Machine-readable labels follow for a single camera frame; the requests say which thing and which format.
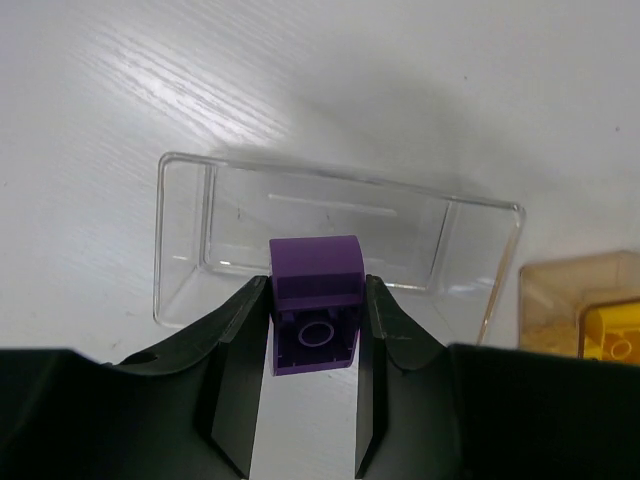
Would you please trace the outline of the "yellow smiley lego brick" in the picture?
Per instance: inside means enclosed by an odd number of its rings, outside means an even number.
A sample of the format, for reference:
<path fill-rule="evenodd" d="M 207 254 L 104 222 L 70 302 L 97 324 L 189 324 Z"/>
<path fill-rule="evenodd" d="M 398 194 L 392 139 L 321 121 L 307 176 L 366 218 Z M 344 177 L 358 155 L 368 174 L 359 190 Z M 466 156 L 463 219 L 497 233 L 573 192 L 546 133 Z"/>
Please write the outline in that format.
<path fill-rule="evenodd" d="M 578 355 L 583 359 L 639 364 L 639 303 L 597 305 L 579 322 Z"/>

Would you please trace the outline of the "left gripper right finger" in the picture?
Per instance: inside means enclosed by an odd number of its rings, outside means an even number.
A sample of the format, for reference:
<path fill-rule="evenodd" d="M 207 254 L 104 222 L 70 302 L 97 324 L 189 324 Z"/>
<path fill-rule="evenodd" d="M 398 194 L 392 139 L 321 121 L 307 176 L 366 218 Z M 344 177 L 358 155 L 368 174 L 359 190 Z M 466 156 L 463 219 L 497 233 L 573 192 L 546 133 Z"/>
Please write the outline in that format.
<path fill-rule="evenodd" d="M 635 479 L 634 366 L 445 346 L 368 276 L 360 332 L 359 479 Z"/>

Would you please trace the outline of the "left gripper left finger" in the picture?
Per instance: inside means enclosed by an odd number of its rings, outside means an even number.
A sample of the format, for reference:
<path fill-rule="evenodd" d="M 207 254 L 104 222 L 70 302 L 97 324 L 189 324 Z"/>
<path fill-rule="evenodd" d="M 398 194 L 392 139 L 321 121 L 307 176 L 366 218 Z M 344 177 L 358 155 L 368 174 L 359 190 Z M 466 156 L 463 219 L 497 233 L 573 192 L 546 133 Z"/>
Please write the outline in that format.
<path fill-rule="evenodd" d="M 271 285 L 118 364 L 67 349 L 1 353 L 5 479 L 245 479 L 264 372 Z"/>

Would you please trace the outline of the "purple hollow lego brick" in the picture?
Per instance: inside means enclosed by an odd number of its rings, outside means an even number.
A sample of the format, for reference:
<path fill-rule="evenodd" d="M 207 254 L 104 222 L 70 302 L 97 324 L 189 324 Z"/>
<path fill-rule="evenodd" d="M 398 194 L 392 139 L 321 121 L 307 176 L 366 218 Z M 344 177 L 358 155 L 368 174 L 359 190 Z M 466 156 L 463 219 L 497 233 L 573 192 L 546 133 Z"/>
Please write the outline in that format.
<path fill-rule="evenodd" d="M 354 235 L 269 241 L 275 376 L 352 365 L 365 297 Z"/>

